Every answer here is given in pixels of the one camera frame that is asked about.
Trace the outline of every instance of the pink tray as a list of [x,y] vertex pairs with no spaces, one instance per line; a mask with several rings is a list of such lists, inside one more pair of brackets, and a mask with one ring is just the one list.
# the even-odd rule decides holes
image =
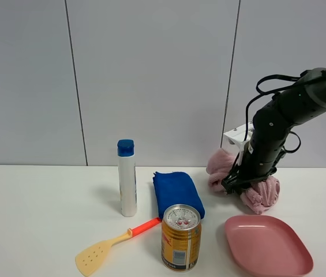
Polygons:
[[233,216],[224,225],[234,260],[254,276],[304,276],[313,259],[295,231],[265,215]]

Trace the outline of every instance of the blue microfiber cloth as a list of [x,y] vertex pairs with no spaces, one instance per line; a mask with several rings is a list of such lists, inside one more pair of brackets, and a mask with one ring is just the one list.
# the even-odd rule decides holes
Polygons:
[[159,217],[163,219],[164,211],[176,204],[185,204],[194,207],[204,218],[205,210],[197,194],[195,185],[187,173],[159,173],[155,172],[152,178],[158,201]]

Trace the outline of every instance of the gold can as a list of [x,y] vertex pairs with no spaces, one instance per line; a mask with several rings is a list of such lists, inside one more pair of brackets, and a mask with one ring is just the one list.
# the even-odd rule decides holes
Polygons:
[[162,221],[162,259],[174,271],[193,268],[198,259],[201,238],[199,212],[188,205],[170,206]]

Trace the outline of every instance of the pink cloth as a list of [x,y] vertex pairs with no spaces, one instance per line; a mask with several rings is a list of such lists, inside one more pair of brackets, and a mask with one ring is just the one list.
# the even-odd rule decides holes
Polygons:
[[[210,158],[207,173],[210,174],[208,185],[212,191],[226,193],[221,182],[227,177],[234,160],[235,156],[223,148],[218,149]],[[240,195],[240,198],[255,214],[260,215],[277,203],[280,191],[278,179],[269,176],[265,181],[252,182],[251,186]]]

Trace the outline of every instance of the bottle cap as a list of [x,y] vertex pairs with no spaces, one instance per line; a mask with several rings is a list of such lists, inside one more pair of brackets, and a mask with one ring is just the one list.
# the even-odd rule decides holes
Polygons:
[[118,141],[118,156],[130,157],[134,155],[133,140],[119,140]]

